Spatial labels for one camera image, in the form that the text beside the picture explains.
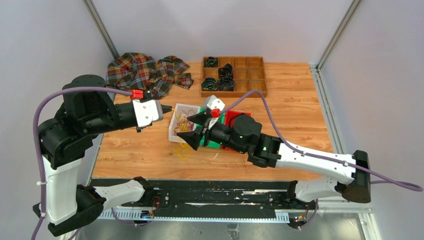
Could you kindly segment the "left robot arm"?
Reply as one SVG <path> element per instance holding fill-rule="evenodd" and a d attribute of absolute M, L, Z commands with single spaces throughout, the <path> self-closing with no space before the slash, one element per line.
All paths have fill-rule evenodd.
<path fill-rule="evenodd" d="M 94 222 L 105 210 L 136 202 L 154 207 L 154 188 L 143 177 L 106 186 L 78 183 L 79 169 L 94 139 L 135 128 L 142 132 L 172 107 L 144 99 L 141 90 L 108 88 L 98 75 L 85 74 L 46 97 L 33 117 L 33 138 L 40 172 L 39 221 L 55 237 Z"/>

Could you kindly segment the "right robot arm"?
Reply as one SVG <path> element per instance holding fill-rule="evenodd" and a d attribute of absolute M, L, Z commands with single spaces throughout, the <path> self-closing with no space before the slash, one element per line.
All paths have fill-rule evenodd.
<path fill-rule="evenodd" d="M 194 150 L 199 148 L 201 140 L 212 141 L 247 154 L 247 160 L 257 167 L 295 168 L 322 175 L 315 180 L 289 183 L 285 200 L 291 208 L 338 196 L 354 203 L 371 202 L 369 158 L 365 151 L 338 154 L 292 144 L 262 133 L 262 124 L 244 113 L 235 116 L 230 125 L 216 122 L 210 126 L 212 118 L 205 111 L 188 119 L 198 125 L 204 122 L 193 131 L 177 133 Z"/>

